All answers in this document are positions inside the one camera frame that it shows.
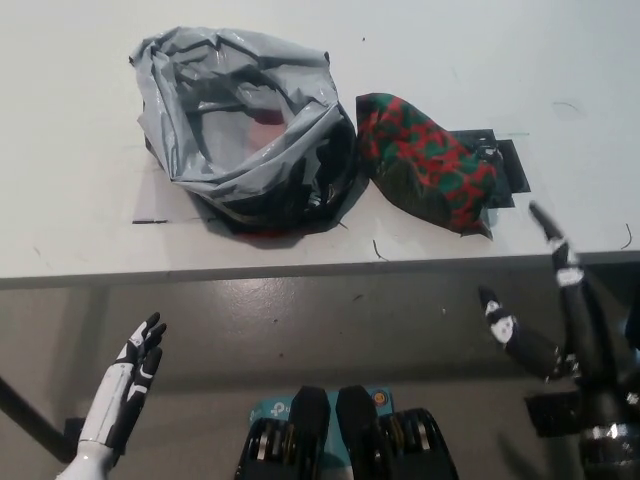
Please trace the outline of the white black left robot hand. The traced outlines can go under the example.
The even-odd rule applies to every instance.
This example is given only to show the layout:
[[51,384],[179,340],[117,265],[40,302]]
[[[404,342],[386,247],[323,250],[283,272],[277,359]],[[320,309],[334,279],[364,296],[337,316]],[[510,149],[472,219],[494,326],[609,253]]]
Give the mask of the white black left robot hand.
[[117,455],[124,453],[158,371],[166,328],[156,312],[131,334],[102,378],[80,442],[101,444]]

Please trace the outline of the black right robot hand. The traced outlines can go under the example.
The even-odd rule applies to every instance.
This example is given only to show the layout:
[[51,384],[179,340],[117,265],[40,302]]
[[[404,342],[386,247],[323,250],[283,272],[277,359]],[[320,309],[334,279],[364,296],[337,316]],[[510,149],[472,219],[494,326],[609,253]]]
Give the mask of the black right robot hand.
[[620,438],[639,428],[639,409],[629,403],[630,385],[620,380],[605,315],[583,264],[552,217],[529,204],[551,249],[554,278],[564,318],[560,346],[521,325],[495,292],[479,288],[485,321],[494,339],[528,373],[548,382],[576,380],[580,396],[579,428],[591,438]]

